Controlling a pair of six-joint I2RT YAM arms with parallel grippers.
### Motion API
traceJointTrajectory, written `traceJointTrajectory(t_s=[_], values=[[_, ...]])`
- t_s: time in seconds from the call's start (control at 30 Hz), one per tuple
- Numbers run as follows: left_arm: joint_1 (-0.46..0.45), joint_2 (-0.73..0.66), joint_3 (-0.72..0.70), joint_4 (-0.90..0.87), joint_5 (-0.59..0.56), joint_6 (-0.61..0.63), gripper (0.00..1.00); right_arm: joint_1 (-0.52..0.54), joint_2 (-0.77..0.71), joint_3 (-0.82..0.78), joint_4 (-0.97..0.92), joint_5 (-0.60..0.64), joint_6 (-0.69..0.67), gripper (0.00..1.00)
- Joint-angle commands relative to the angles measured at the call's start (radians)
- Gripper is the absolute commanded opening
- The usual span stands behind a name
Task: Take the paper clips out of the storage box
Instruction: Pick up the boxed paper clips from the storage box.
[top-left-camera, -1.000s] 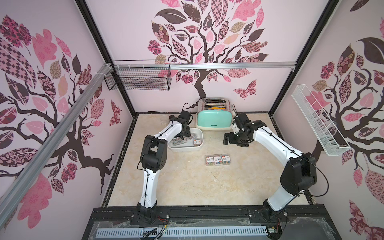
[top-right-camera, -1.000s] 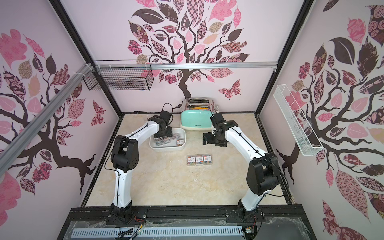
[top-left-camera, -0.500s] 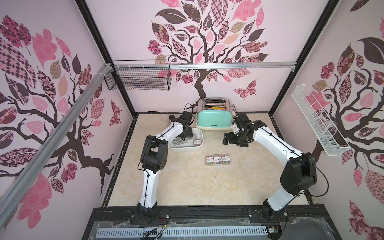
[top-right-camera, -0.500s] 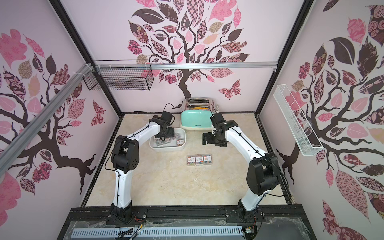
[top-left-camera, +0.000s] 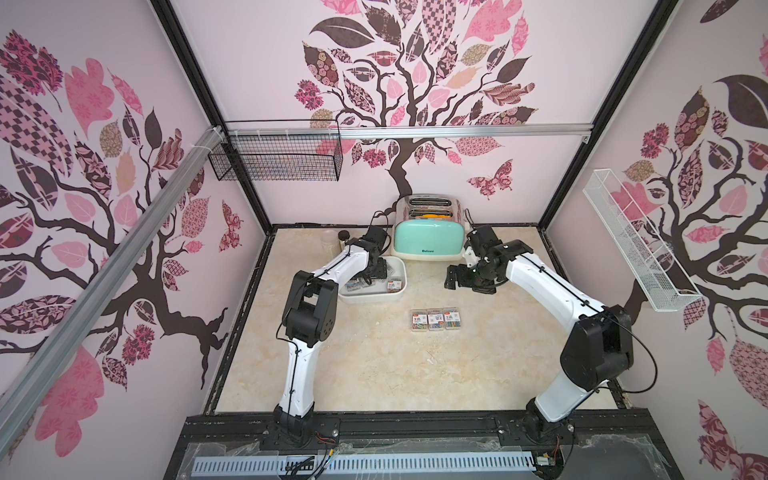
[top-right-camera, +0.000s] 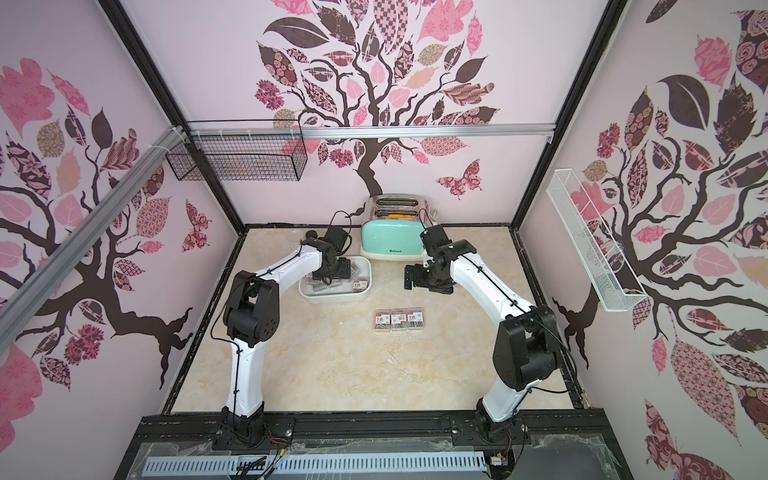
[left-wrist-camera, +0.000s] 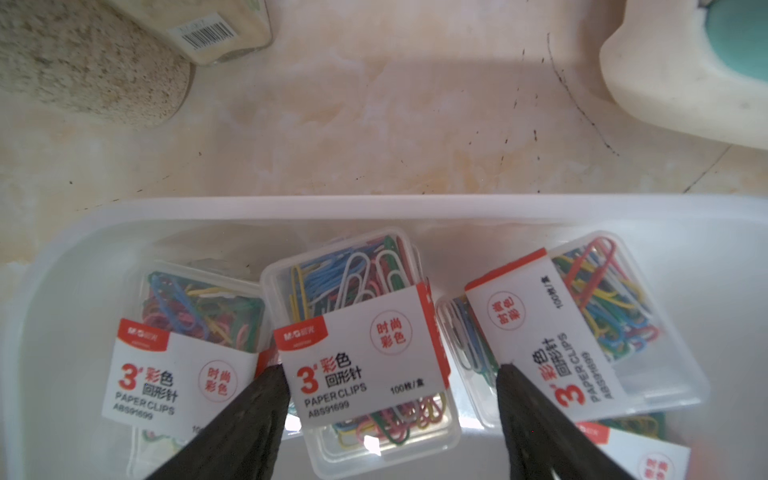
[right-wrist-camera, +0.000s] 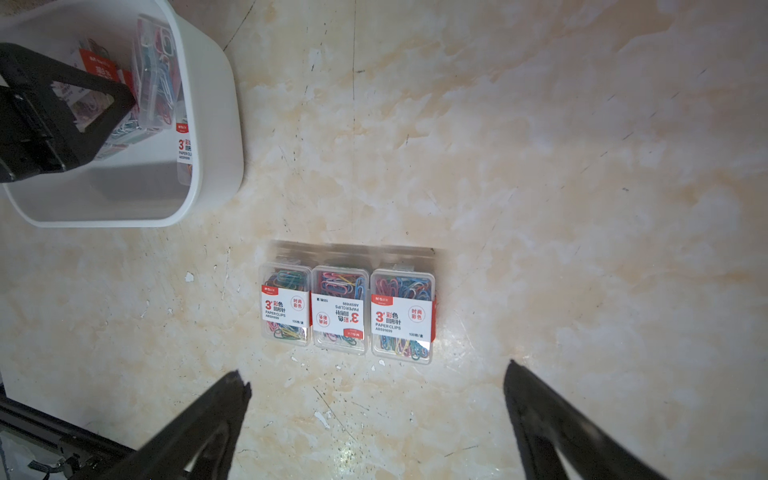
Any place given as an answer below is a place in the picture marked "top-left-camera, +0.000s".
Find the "paper clip box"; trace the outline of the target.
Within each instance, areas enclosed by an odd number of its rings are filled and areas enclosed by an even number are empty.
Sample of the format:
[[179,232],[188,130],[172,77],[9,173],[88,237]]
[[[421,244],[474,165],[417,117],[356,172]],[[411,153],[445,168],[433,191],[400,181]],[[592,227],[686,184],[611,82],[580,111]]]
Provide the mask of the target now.
[[427,326],[429,331],[441,331],[445,329],[445,317],[441,309],[427,311]]
[[446,308],[442,311],[446,330],[459,329],[462,326],[461,315],[456,308]]
[[426,332],[429,330],[428,313],[425,310],[412,310],[410,312],[411,331]]

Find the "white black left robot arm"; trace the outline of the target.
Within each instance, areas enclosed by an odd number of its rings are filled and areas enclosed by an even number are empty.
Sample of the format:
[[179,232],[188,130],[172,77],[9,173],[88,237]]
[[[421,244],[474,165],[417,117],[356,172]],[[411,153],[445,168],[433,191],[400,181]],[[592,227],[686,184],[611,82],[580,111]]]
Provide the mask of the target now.
[[371,280],[386,272],[386,229],[373,225],[325,265],[298,271],[291,282],[275,337],[287,344],[284,390],[273,416],[289,438],[306,442],[314,426],[314,379],[324,342],[336,322],[340,288],[356,277]]

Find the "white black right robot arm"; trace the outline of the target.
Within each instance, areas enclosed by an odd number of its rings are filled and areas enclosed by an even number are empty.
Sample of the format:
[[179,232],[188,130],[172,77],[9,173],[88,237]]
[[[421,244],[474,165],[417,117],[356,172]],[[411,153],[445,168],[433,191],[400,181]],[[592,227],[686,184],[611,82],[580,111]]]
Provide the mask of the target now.
[[609,393],[617,408],[627,407],[617,377],[633,366],[638,339],[622,306],[608,306],[580,291],[528,244],[503,242],[490,226],[470,230],[462,253],[463,262],[446,269],[446,289],[492,295],[514,284],[538,301],[567,334],[559,372],[546,390],[528,401],[519,421],[529,442],[554,442],[571,414],[601,391]]

